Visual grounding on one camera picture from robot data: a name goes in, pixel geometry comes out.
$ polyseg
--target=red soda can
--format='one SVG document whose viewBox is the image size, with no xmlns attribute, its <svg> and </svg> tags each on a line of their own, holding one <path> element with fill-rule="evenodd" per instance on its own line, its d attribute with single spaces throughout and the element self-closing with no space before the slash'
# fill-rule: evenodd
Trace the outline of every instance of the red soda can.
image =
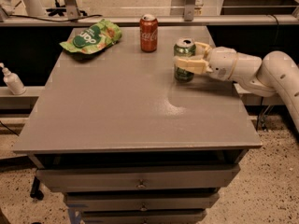
<svg viewBox="0 0 299 224">
<path fill-rule="evenodd" d="M 153 52 L 158 44 L 158 20 L 151 14 L 140 19 L 140 47 L 143 51 Z"/>
</svg>

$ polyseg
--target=chip bag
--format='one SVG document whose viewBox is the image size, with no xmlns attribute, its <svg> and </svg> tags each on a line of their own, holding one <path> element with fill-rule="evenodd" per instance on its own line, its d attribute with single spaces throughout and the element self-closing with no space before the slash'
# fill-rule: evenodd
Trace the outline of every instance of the chip bag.
<svg viewBox="0 0 299 224">
<path fill-rule="evenodd" d="M 113 46 L 121 36 L 122 32 L 118 25 L 102 19 L 74 38 L 61 42 L 60 45 L 69 52 L 93 54 Z"/>
</svg>

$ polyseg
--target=drawer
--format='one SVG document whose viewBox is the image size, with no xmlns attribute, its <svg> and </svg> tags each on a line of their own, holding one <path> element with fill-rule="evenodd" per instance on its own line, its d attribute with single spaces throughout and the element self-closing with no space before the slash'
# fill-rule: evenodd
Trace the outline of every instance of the drawer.
<svg viewBox="0 0 299 224">
<path fill-rule="evenodd" d="M 96 168 L 38 170 L 36 177 L 54 192 L 199 189 L 226 187 L 239 170 L 237 164 Z"/>
<path fill-rule="evenodd" d="M 151 211 L 166 209 L 206 209 L 219 199 L 218 193 L 197 190 L 69 193 L 64 202 L 77 211 Z"/>
<path fill-rule="evenodd" d="M 204 219 L 206 211 L 85 212 L 81 216 L 85 224 L 195 224 Z"/>
<path fill-rule="evenodd" d="M 180 150 L 146 152 L 104 152 L 104 153 L 64 153 L 36 154 L 45 169 L 95 168 L 95 167 L 138 167 L 167 165 L 216 165 L 228 162 L 227 152 L 240 150 Z"/>
</svg>

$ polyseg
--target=aluminum can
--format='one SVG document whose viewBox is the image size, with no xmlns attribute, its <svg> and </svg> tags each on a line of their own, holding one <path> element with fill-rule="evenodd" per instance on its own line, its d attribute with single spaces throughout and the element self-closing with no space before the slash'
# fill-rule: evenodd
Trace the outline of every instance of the aluminum can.
<svg viewBox="0 0 299 224">
<path fill-rule="evenodd" d="M 140 47 L 143 51 L 153 52 L 158 45 L 158 20 L 151 14 L 140 19 Z"/>
<path fill-rule="evenodd" d="M 174 46 L 174 55 L 191 57 L 196 52 L 196 46 L 194 40 L 188 37 L 180 38 Z M 194 73 L 183 70 L 175 66 L 175 78 L 180 82 L 189 82 L 193 79 Z"/>
</svg>

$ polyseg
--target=white bottle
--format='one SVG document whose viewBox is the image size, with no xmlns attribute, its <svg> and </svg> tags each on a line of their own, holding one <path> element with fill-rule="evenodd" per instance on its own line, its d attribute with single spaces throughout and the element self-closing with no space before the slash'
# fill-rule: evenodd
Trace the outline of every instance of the white bottle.
<svg viewBox="0 0 299 224">
<path fill-rule="evenodd" d="M 13 94 L 18 95 L 26 92 L 26 88 L 22 84 L 17 74 L 11 73 L 7 68 L 3 68 L 2 72 L 4 74 L 3 80 Z"/>
</svg>

